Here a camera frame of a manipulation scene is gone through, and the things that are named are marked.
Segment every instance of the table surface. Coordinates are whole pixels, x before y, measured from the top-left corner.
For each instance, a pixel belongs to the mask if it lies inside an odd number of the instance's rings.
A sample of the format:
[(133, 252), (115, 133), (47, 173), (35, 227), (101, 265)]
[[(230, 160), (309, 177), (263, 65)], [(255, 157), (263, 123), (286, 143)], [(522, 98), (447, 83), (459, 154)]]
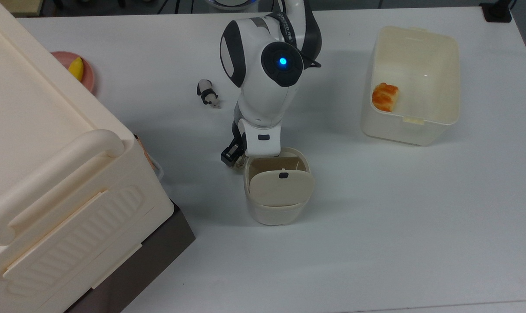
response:
[[(315, 12), (323, 66), (303, 74), (282, 144), (307, 157), (316, 188), (296, 222), (263, 226), (247, 212), (242, 174), (220, 161), (239, 90), (219, 40), (231, 19), (254, 15), (20, 20), (49, 51), (92, 64), (97, 97), (162, 164), (197, 236), (125, 312), (526, 301), (526, 49), (515, 23), (487, 23), (475, 7)], [(460, 119), (428, 147), (360, 130), (386, 25), (459, 42)], [(199, 79), (213, 82), (223, 109), (201, 103)]]

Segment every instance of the appliance handle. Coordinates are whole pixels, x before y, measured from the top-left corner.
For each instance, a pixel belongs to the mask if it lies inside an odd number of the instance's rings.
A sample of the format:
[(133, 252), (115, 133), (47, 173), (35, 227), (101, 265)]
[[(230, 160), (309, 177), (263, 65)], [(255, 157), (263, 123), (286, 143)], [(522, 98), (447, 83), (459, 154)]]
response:
[(0, 196), (0, 246), (7, 246), (16, 237), (9, 223), (64, 178), (101, 152), (106, 152), (110, 158), (117, 158), (124, 150), (124, 144), (116, 133), (96, 129), (83, 133), (50, 157)]

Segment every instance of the bread piece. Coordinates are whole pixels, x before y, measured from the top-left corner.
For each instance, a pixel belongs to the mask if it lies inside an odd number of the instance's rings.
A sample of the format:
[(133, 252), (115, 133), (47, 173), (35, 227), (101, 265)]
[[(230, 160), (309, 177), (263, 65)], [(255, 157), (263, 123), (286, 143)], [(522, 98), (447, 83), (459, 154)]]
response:
[(398, 87), (380, 83), (373, 91), (373, 105), (381, 111), (392, 112), (399, 93)]

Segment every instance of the white container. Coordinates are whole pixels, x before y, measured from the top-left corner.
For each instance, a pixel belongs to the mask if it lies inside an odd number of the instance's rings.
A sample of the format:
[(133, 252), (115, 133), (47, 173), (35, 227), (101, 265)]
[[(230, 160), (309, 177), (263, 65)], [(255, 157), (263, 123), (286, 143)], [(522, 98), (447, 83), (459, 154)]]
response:
[(174, 212), (143, 150), (0, 4), (0, 313), (60, 313)]
[(248, 158), (243, 177), (249, 212), (265, 225), (293, 222), (315, 186), (307, 159), (292, 148), (274, 158)]
[[(389, 113), (374, 107), (380, 83), (400, 94)], [(456, 40), (417, 28), (382, 28), (367, 73), (361, 129), (379, 137), (428, 145), (460, 115), (460, 60)]]

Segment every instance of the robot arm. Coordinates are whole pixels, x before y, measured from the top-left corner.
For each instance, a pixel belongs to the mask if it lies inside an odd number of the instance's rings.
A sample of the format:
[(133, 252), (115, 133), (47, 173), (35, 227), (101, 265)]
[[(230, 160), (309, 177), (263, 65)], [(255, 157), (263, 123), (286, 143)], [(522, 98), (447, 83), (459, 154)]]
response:
[(250, 157), (280, 153), (281, 121), (298, 80), (321, 49), (321, 33), (309, 4), (278, 0), (282, 12), (233, 20), (221, 38), (221, 62), (241, 93), (235, 108), (234, 140), (221, 159), (233, 166)]

